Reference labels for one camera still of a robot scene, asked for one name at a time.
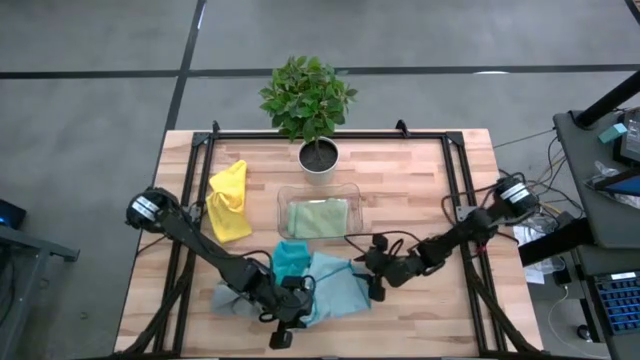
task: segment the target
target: teal cloth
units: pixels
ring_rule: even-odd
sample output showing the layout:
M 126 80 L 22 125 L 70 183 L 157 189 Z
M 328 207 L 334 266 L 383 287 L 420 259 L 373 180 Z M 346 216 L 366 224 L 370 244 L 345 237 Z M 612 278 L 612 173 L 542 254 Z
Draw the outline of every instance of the teal cloth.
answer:
M 287 231 L 295 239 L 342 237 L 347 234 L 348 205 L 344 199 L 291 202 Z
M 311 315 L 301 320 L 313 326 L 324 320 L 371 309 L 369 286 L 356 273 L 351 260 L 314 252 L 307 275 L 316 280 Z
M 273 252 L 273 272 L 276 283 L 282 284 L 285 276 L 302 276 L 311 263 L 306 242 L 280 241 Z

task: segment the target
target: white cable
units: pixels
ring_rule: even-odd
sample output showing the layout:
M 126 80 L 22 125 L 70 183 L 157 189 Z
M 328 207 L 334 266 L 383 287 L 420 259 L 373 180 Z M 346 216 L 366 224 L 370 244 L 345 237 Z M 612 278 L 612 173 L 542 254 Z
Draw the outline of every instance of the white cable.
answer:
M 551 314 L 553 313 L 553 310 L 555 310 L 556 306 L 558 306 L 561 302 L 565 301 L 568 296 L 569 296 L 569 288 L 567 286 L 565 286 L 564 287 L 564 296 L 562 297 L 562 299 L 558 300 L 555 304 L 553 304 L 553 306 L 551 307 L 551 310 L 549 310 L 549 315 L 547 316 L 547 323 L 549 323 L 549 328 L 551 329 L 551 332 L 556 337 L 556 339 L 558 339 L 561 343 L 563 343 L 566 346 L 574 349 L 575 351 L 579 352 L 580 354 L 582 354 L 584 356 L 587 356 L 587 357 L 590 357 L 590 358 L 594 358 L 594 359 L 609 359 L 608 356 L 598 356 L 598 355 L 593 355 L 593 354 L 586 353 L 586 352 L 580 350 L 577 346 L 575 346 L 573 344 L 569 344 L 568 342 L 562 340 L 562 338 L 558 335 L 556 330 L 553 328 L 553 325 L 551 325 Z

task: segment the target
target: folded green towel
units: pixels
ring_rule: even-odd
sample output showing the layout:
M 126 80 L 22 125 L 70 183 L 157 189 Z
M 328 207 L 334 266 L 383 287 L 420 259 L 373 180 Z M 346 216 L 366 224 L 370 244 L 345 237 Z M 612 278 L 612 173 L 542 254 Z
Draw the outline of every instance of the folded green towel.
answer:
M 342 237 L 347 234 L 348 204 L 344 199 L 291 202 L 287 231 L 295 239 Z

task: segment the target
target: yellow cloth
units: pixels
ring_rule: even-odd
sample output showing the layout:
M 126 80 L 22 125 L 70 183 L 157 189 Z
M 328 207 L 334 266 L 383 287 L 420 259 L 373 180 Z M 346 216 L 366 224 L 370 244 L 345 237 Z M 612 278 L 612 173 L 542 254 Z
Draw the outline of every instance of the yellow cloth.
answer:
M 240 160 L 209 179 L 213 193 L 207 197 L 207 212 L 218 241 L 224 243 L 251 234 L 244 217 L 247 162 Z

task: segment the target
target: computer monitor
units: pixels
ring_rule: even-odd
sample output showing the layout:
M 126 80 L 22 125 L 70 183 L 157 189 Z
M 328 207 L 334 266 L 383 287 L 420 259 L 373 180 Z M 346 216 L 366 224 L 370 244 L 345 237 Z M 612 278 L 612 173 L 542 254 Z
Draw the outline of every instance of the computer monitor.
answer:
M 631 169 L 593 184 L 596 190 L 640 196 L 640 169 Z

